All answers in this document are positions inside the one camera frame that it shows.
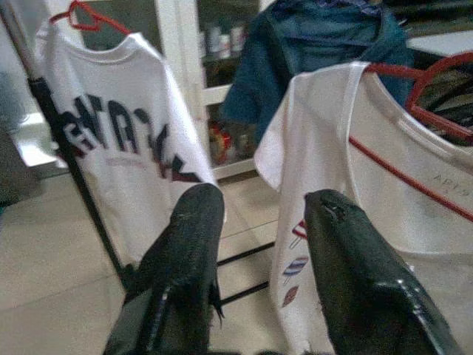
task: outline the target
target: white t-shirt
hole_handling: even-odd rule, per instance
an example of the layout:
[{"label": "white t-shirt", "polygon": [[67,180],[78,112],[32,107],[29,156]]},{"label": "white t-shirt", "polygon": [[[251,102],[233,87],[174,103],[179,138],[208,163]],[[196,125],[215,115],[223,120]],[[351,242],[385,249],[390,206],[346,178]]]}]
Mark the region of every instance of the white t-shirt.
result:
[{"label": "white t-shirt", "polygon": [[168,64],[139,33],[114,49],[80,48],[57,25],[37,60],[112,239],[140,260],[179,196],[215,183]]},{"label": "white t-shirt", "polygon": [[349,136],[470,215],[473,155],[407,114],[376,74],[363,74],[367,65],[341,64],[293,78],[256,151],[260,175],[281,194],[270,279],[279,320],[293,354],[333,351],[303,217],[306,193],[335,189],[364,209],[415,267],[460,345],[472,352],[473,286],[467,280],[473,278],[473,222],[389,173]]}]

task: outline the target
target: glass cabinet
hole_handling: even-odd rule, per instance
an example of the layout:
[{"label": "glass cabinet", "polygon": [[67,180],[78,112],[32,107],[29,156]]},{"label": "glass cabinet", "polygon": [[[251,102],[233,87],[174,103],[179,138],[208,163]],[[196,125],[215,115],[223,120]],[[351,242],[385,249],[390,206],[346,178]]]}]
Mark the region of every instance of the glass cabinet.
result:
[{"label": "glass cabinet", "polygon": [[217,178],[254,169],[255,127],[225,122],[219,106],[240,64],[248,26],[269,0],[176,0],[186,100]]}]

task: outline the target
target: beige floor tile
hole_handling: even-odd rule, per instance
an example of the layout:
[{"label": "beige floor tile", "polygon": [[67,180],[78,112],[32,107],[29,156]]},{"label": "beige floor tile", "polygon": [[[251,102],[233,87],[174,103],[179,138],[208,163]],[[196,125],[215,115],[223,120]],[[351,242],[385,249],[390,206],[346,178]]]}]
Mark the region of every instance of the beige floor tile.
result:
[{"label": "beige floor tile", "polygon": [[249,228],[278,219],[279,196],[260,177],[224,185],[222,191]]},{"label": "beige floor tile", "polygon": [[224,306],[225,318],[220,327],[214,318],[211,328],[211,349],[239,351],[242,355],[254,355],[257,351],[273,350],[287,353],[287,344],[268,290]]},{"label": "beige floor tile", "polygon": [[232,234],[240,233],[246,229],[249,229],[248,224],[238,213],[236,206],[234,205],[232,198],[227,196],[224,191],[223,198],[225,201],[225,216],[226,221],[223,223],[222,237],[227,237]]},{"label": "beige floor tile", "polygon": [[37,226],[64,221],[89,220],[82,200],[77,195],[50,198],[41,197],[25,200],[6,208],[6,226]]},{"label": "beige floor tile", "polygon": [[43,189],[42,196],[39,198],[41,201],[55,200],[60,197],[76,196],[79,197],[78,190],[75,187],[74,180],[72,179],[71,174],[63,174],[51,178],[47,178],[41,181],[41,186]]},{"label": "beige floor tile", "polygon": [[262,224],[253,229],[253,234],[260,245],[271,243],[276,240],[278,232],[278,221]]},{"label": "beige floor tile", "polygon": [[269,251],[261,251],[219,266],[217,275],[222,298],[268,281],[271,265],[269,253]]},{"label": "beige floor tile", "polygon": [[109,333],[107,279],[0,313],[0,354],[102,354]]},{"label": "beige floor tile", "polygon": [[[88,220],[65,218],[43,223],[9,223],[11,212],[7,210],[0,238],[0,310],[90,283],[111,273]],[[31,213],[13,219],[21,219],[22,215],[27,216],[26,219],[38,218]]]},{"label": "beige floor tile", "polygon": [[230,237],[224,237],[220,240],[218,260],[233,257],[258,246],[258,240],[251,229],[233,234]]},{"label": "beige floor tile", "polygon": [[108,307],[109,307],[109,326],[113,328],[115,321],[121,312],[121,306],[125,298],[125,290],[123,289],[120,280],[117,276],[107,277],[107,293],[108,293]]}]

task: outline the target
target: clothes hanger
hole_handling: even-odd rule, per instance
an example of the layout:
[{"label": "clothes hanger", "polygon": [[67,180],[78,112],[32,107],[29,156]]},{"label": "clothes hanger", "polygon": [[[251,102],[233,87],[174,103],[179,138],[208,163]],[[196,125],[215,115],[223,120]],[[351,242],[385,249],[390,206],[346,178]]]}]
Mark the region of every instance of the clothes hanger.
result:
[{"label": "clothes hanger", "polygon": [[[93,24],[79,24],[79,23],[75,23],[72,20],[71,15],[74,13],[74,10],[78,7],[90,15],[90,17],[93,20]],[[80,2],[79,0],[74,0],[73,2],[71,2],[71,5],[69,6],[68,11],[64,13],[59,13],[57,15],[54,15],[52,18],[50,18],[50,23],[53,24],[57,20],[60,20],[62,18],[67,18],[71,27],[75,28],[76,30],[98,32],[101,30],[101,22],[105,22],[106,24],[109,24],[110,26],[114,27],[116,30],[122,32],[124,35],[129,35],[131,33],[131,31],[127,29],[125,26],[123,26],[122,24],[119,24],[115,20],[112,20],[111,18],[108,18],[104,15],[101,15],[100,13],[95,12],[88,4],[84,2]]]},{"label": "clothes hanger", "polygon": [[462,64],[470,64],[472,62],[473,52],[467,52],[442,58],[426,70],[417,70],[390,64],[371,64],[365,71],[398,78],[414,79],[414,86],[406,100],[407,112],[424,124],[436,126],[438,129],[444,130],[449,135],[471,143],[473,142],[473,131],[471,129],[448,121],[445,118],[418,106],[418,99],[423,90],[436,75],[452,67],[458,67]]}]

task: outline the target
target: jacket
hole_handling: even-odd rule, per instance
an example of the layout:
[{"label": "jacket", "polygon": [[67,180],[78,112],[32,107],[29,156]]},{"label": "jacket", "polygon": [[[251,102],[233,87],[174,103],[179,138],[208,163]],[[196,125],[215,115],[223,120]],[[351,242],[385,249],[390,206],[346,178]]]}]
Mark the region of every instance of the jacket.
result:
[{"label": "jacket", "polygon": [[[406,34],[394,16],[379,16],[356,6],[323,7],[314,0],[279,0],[251,23],[234,84],[220,108],[220,120],[256,124],[261,140],[291,78],[349,61],[410,66]],[[400,104],[412,83],[381,79]]]}]

